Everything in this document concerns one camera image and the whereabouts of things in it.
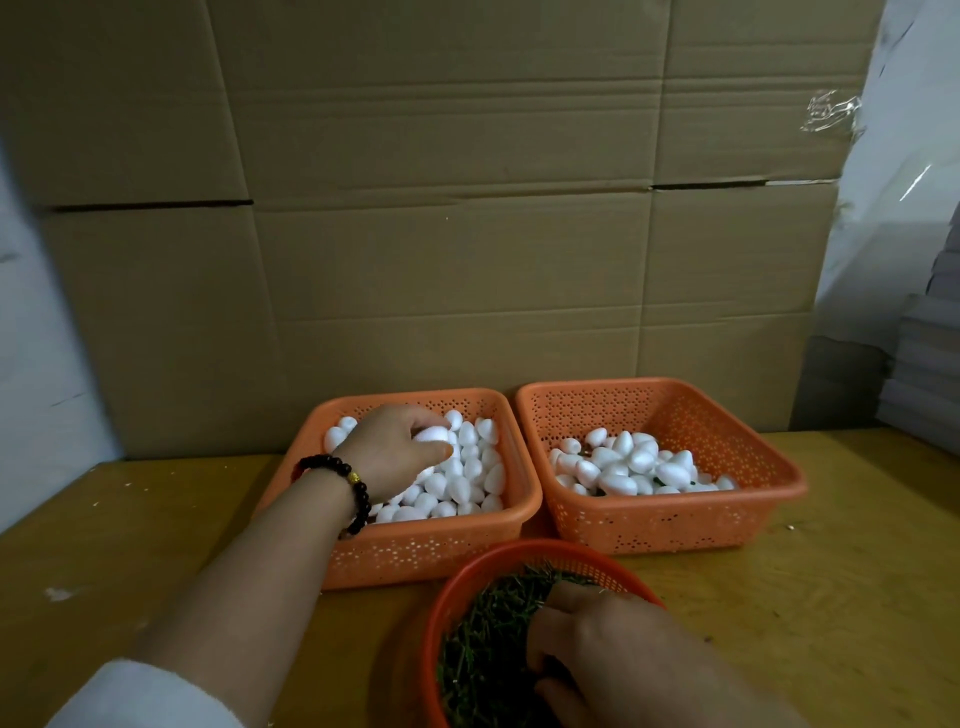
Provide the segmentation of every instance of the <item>wooden table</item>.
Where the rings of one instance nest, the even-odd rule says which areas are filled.
[[[623,562],[813,725],[960,725],[960,462],[887,429],[769,438],[806,471],[806,500],[745,548]],[[278,462],[102,465],[0,536],[3,724],[42,725],[121,654],[244,526]],[[417,725],[438,590],[323,595],[276,728]]]

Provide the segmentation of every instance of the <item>beaded bracelet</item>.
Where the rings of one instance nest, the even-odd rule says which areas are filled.
[[[350,465],[333,455],[310,455],[301,459],[290,476],[290,484],[293,485],[307,471],[317,468],[334,471],[346,478],[353,489],[353,498],[357,503],[357,516],[353,519],[353,523],[347,526],[346,531],[350,536],[356,536],[360,533],[360,529],[367,525],[367,518],[370,516],[371,506],[370,496],[367,495],[367,484],[360,479],[360,475]]]

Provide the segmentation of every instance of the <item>orange plastic basket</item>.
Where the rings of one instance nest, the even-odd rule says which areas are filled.
[[[356,538],[340,541],[334,547],[324,589],[449,576],[474,554],[517,538],[523,523],[540,508],[537,473],[507,398],[492,389],[446,389],[343,397],[321,404],[303,423],[254,515],[290,487],[290,475],[302,457],[324,451],[324,434],[341,417],[350,415],[359,420],[380,404],[390,403],[422,404],[440,414],[456,408],[469,420],[492,417],[500,433],[496,448],[507,474],[505,507],[498,513],[369,525]]]
[[[677,379],[539,382],[516,394],[540,485],[561,538],[603,553],[739,546],[782,500],[806,493],[800,469],[696,387]],[[547,459],[565,437],[605,427],[654,435],[689,449],[704,472],[728,473],[740,490],[674,496],[578,496]]]
[[[588,576],[604,589],[637,595],[663,606],[657,595],[636,575],[615,561],[589,548],[552,539],[525,539],[503,544],[477,556],[446,582],[430,611],[420,648],[420,695],[426,708],[427,724],[445,728],[443,703],[437,685],[437,661],[444,634],[467,613],[473,599],[494,579],[520,571],[524,565],[542,566]]]

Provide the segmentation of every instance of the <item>cardboard wall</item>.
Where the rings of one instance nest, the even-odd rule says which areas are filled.
[[[605,376],[786,428],[835,189],[763,181],[839,173],[849,129],[799,128],[880,0],[95,5],[25,6],[0,73],[28,192],[81,210],[44,229],[128,454]]]

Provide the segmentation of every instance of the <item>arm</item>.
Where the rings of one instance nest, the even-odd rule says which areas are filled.
[[[446,420],[421,407],[381,407],[335,454],[360,473],[371,502],[382,502],[450,454],[447,443],[411,440],[413,430],[430,425]],[[245,725],[266,725],[330,552],[354,515],[342,477],[308,472],[197,577],[131,657],[219,698]]]

